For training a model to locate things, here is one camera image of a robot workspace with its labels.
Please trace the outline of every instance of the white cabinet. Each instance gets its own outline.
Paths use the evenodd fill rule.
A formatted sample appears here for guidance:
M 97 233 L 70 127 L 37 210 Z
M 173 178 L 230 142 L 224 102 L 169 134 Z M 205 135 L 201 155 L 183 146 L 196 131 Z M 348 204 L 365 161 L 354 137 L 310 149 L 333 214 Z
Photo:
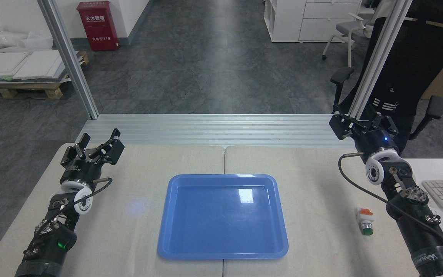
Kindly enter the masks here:
M 272 42 L 327 42 L 359 7 L 360 0 L 266 0 L 264 21 Z

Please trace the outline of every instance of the white table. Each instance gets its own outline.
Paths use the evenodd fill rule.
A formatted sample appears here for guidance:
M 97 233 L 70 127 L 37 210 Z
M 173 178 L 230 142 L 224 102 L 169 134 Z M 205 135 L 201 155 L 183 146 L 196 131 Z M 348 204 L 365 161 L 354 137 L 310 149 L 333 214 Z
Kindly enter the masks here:
M 0 276 L 12 277 L 45 214 L 48 197 L 63 173 L 64 145 L 0 242 Z M 81 216 L 78 240 L 61 276 L 411 276 L 418 275 L 396 223 L 382 202 L 358 191 L 338 172 L 337 161 L 354 149 L 289 147 L 180 147 L 126 145 L 102 176 L 112 185 L 95 196 Z M 416 179 L 443 178 L 443 161 L 409 160 Z M 366 181 L 364 164 L 343 160 L 346 174 Z M 277 260 L 165 260 L 157 254 L 158 232 L 169 179 L 177 174 L 269 174 L 278 182 L 290 249 Z M 374 212 L 374 235 L 361 235 L 355 207 Z

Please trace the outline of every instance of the green light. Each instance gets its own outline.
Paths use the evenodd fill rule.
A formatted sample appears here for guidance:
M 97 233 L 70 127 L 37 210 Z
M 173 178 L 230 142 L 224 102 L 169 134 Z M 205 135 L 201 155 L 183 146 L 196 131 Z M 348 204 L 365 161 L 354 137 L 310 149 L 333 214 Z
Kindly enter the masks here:
M 58 242 L 58 247 L 62 250 L 66 250 L 66 244 L 62 244 L 61 242 Z
M 374 231 L 371 228 L 364 228 L 364 230 L 363 230 L 364 235 L 371 235 L 373 233 L 374 233 Z

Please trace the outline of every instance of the robotic arm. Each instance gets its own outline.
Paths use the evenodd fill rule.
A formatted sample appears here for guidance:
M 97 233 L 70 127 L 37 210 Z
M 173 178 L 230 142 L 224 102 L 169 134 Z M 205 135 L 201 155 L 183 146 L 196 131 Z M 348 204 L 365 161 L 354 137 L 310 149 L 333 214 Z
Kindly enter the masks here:
M 387 213 L 398 224 L 420 277 L 443 276 L 440 217 L 429 209 L 428 195 L 416 185 L 410 165 L 397 153 L 392 138 L 398 132 L 392 119 L 372 107 L 367 112 L 366 118 L 371 118 L 368 121 L 336 112 L 329 125 L 340 140 L 355 140 L 365 175 L 372 184 L 381 185 L 387 197 Z
M 116 128 L 110 139 L 94 149 L 85 149 L 90 136 L 83 134 L 80 142 L 68 147 L 61 160 L 65 168 L 60 179 L 60 190 L 49 198 L 47 214 L 35 227 L 33 239 L 23 251 L 23 260 L 15 277 L 57 277 L 67 251 L 76 242 L 74 228 L 80 215 L 90 211 L 93 195 L 103 191 L 111 178 L 100 179 L 102 165 L 115 165 L 124 145 L 118 139 Z M 95 190 L 97 184 L 107 182 Z

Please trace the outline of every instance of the office chair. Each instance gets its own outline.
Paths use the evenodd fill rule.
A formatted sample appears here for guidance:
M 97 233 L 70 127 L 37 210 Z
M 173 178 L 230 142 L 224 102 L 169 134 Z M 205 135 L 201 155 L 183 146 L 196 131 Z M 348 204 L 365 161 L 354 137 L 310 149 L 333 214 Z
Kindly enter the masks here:
M 338 32 L 340 32 L 342 35 L 331 35 L 326 47 L 324 48 L 324 52 L 322 52 L 322 59 L 325 60 L 327 58 L 327 48 L 329 47 L 329 44 L 331 44 L 332 40 L 337 37 L 348 43 L 348 67 L 351 68 L 351 50 L 353 49 L 353 44 L 355 42 L 367 42 L 367 40 L 371 37 L 376 19 L 380 17 L 387 17 L 392 10 L 392 7 L 394 7 L 395 2 L 396 0 L 382 0 L 376 8 L 370 21 L 364 21 L 364 19 L 358 15 L 348 12 L 351 17 L 355 18 L 355 21 L 336 24 L 336 30 L 338 30 Z
M 429 121 L 440 119 L 443 114 L 443 98 L 433 96 L 425 117 L 411 133 L 418 101 L 443 68 L 443 28 L 427 24 L 426 20 L 430 19 L 403 21 L 368 101 L 377 112 L 392 117 L 399 131 L 394 137 L 399 153 L 404 150 L 406 142 L 415 139 Z M 355 98 L 384 22 L 385 18 L 377 19 L 357 84 L 340 103 L 345 113 Z M 352 72 L 352 68 L 342 68 L 331 77 L 331 82 L 336 84 L 335 104 L 339 102 L 343 83 Z

